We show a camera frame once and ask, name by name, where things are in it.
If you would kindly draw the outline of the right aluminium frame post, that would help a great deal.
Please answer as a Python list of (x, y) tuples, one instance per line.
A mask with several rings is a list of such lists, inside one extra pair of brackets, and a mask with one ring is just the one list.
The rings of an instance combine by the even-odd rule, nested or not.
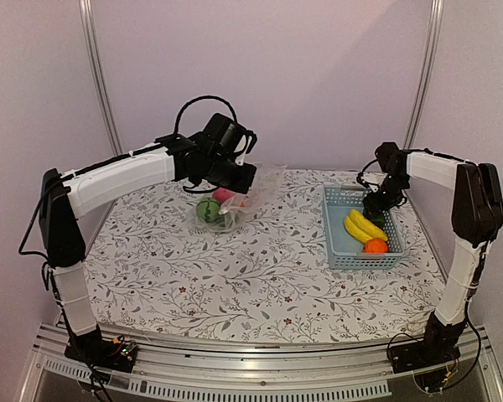
[(443, 20), (443, 5), (444, 0), (432, 0), (431, 2), (427, 38), (423, 53), (423, 64), (419, 75), (412, 111), (407, 124), (407, 131), (403, 141), (404, 148), (411, 148), (413, 146), (417, 135), (417, 129), (423, 116), (424, 104), (428, 94), (428, 88), (433, 73), (433, 65), (438, 50)]

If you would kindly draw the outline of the clear zip top bag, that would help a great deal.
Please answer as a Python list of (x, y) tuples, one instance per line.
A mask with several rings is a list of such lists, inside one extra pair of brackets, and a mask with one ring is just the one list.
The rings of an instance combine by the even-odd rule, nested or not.
[[(199, 220), (195, 212), (196, 204), (189, 212), (189, 222), (197, 230), (212, 233), (229, 233), (238, 229), (247, 220), (251, 220), (261, 208), (273, 203), (281, 188), (286, 167), (286, 165), (259, 162), (256, 176), (248, 193), (235, 193), (232, 198), (221, 204), (220, 214), (222, 218), (219, 221), (207, 224)], [(201, 199), (203, 198), (212, 198), (212, 194)], [(239, 208), (238, 204), (240, 202), (246, 203), (246, 208)]]

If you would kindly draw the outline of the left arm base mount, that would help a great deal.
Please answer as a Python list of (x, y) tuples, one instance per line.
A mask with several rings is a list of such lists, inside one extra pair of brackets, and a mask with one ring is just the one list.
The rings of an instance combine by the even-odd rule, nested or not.
[(85, 335), (69, 336), (65, 356), (91, 367), (100, 367), (124, 373), (131, 373), (137, 359), (137, 343), (126, 340), (123, 335), (106, 340), (101, 329), (96, 327)]

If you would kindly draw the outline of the front aluminium rail frame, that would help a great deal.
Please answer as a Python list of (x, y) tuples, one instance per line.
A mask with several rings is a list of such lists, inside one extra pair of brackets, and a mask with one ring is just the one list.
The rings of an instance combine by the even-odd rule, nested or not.
[(39, 328), (21, 401), (503, 401), (503, 378), (484, 329), (459, 341), (452, 389), (421, 390), (439, 366), (395, 373), (389, 340), (363, 343), (239, 343), (105, 325), (104, 338), (137, 342), (131, 373), (89, 369), (65, 356), (62, 324)]

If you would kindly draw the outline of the green watermelon toy ball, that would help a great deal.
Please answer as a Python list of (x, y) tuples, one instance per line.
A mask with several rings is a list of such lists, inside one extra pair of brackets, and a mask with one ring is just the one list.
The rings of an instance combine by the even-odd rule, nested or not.
[(214, 198), (201, 199), (196, 205), (195, 212), (197, 218), (207, 224), (217, 222), (222, 218), (220, 203)]

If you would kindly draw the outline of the dark green pepper toy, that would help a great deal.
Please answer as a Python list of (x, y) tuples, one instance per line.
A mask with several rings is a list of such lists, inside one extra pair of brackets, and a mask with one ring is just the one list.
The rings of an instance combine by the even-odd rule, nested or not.
[(384, 229), (385, 228), (385, 215), (380, 214), (375, 217), (367, 217), (368, 220), (370, 220), (375, 226), (377, 226), (379, 229)]

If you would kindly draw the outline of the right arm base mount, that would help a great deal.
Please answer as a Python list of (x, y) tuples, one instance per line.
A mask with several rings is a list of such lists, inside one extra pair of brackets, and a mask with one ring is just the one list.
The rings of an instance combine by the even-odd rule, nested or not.
[(425, 369), (415, 375), (416, 386), (430, 394), (441, 392), (452, 376), (452, 371), (444, 365), (460, 357), (457, 342), (466, 326), (466, 320), (456, 325), (444, 325), (432, 313), (422, 340), (413, 338), (410, 343), (396, 346), (388, 343), (386, 356), (393, 373)]

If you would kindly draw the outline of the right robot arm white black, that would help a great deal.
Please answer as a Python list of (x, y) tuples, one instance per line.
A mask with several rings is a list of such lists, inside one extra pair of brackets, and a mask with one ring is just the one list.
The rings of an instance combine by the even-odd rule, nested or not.
[(458, 342), (468, 324), (466, 308), (477, 292), (492, 243), (503, 225), (503, 198), (495, 165), (476, 164), (438, 152), (404, 150), (384, 142), (375, 158), (385, 178), (363, 201), (364, 215), (375, 218), (401, 204), (413, 178), (453, 192), (451, 223), (454, 258), (440, 302), (430, 314), (417, 358), (434, 365)]

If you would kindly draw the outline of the aluminium frame post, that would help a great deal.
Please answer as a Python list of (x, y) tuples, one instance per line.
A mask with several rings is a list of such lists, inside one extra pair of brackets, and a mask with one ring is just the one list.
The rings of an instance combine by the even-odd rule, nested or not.
[(102, 58), (96, 35), (96, 22), (93, 13), (92, 1), (80, 0), (81, 27), (86, 43), (86, 50), (91, 74), (95, 86), (96, 97), (101, 109), (101, 117), (110, 143), (112, 153), (116, 156), (122, 153), (122, 144), (117, 131), (117, 124), (111, 108), (111, 100), (106, 87)]
[(407, 131), (403, 141), (404, 148), (411, 148), (413, 146), (417, 135), (417, 129), (423, 116), (424, 104), (428, 94), (428, 88), (433, 73), (433, 65), (438, 50), (443, 20), (443, 5), (444, 0), (432, 0), (431, 2), (427, 38), (423, 53), (423, 64), (419, 75), (412, 111), (407, 124)]

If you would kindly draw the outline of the floral patterned table mat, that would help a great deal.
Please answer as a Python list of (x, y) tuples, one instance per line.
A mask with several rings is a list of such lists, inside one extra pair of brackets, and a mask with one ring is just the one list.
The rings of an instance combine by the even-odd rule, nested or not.
[(287, 170), (276, 198), (229, 233), (198, 229), (178, 183), (116, 201), (86, 257), (98, 322), (193, 338), (337, 343), (419, 335), (444, 289), (410, 205), (393, 211), (404, 248), (389, 270), (329, 268), (324, 186), (342, 171)]

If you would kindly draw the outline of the red apple toy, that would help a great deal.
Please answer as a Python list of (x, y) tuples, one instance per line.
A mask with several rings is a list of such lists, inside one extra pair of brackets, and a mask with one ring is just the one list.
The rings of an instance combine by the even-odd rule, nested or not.
[(219, 204), (223, 204), (235, 195), (234, 192), (226, 188), (218, 188), (212, 193), (212, 198)]

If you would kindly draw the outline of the light blue plastic basket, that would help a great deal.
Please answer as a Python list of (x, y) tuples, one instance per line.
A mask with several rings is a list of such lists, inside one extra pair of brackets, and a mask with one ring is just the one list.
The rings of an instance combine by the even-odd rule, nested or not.
[(388, 270), (402, 257), (404, 241), (389, 211), (384, 213), (388, 252), (364, 253), (364, 244), (345, 229), (344, 220), (352, 209), (363, 212), (363, 198), (369, 190), (327, 186), (322, 189), (322, 210), (329, 268), (332, 270)]

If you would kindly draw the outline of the left aluminium frame post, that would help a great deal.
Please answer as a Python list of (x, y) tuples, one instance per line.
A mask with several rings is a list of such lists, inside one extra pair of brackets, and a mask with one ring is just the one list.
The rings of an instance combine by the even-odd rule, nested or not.
[(96, 97), (101, 109), (101, 117), (110, 143), (112, 153), (116, 156), (122, 153), (122, 144), (117, 131), (117, 124), (111, 108), (111, 100), (106, 87), (102, 58), (96, 35), (96, 22), (93, 13), (92, 1), (80, 0), (81, 27), (86, 43), (86, 50), (91, 74), (95, 86)]

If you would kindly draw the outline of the orange toy fruit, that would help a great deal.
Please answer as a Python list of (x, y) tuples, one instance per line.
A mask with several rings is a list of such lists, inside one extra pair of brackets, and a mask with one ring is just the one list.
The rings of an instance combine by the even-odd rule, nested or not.
[(388, 250), (389, 247), (385, 240), (375, 238), (365, 242), (363, 252), (366, 254), (386, 254)]

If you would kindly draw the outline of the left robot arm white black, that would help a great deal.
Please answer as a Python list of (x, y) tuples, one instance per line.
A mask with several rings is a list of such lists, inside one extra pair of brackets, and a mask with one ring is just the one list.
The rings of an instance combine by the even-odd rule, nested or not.
[(44, 174), (40, 232), (54, 271), (58, 303), (77, 336), (75, 349), (89, 363), (101, 363), (108, 347), (94, 334), (97, 323), (83, 273), (86, 243), (78, 220), (112, 200), (167, 182), (187, 180), (193, 186), (207, 182), (245, 194), (257, 169), (244, 157), (256, 143), (253, 131), (215, 113), (202, 131), (190, 137), (173, 133), (80, 170), (51, 169)]

